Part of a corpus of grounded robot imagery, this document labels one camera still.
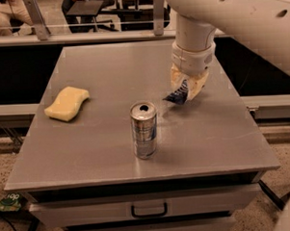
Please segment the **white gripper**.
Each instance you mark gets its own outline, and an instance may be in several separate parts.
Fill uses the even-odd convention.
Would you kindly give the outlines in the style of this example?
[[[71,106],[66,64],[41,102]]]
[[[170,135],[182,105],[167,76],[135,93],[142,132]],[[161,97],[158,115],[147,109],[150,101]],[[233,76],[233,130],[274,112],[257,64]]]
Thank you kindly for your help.
[[[193,100],[200,93],[209,76],[207,67],[213,61],[215,44],[212,43],[206,50],[191,52],[180,48],[174,42],[171,49],[171,89],[178,90],[183,81],[187,80],[187,99]]]

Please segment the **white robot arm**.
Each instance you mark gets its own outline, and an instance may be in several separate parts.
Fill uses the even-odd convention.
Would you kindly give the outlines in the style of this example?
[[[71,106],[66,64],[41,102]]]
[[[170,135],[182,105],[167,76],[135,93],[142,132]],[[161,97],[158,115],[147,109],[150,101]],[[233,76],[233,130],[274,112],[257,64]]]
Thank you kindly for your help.
[[[166,0],[176,12],[171,89],[183,104],[199,94],[220,30],[290,76],[290,0]]]

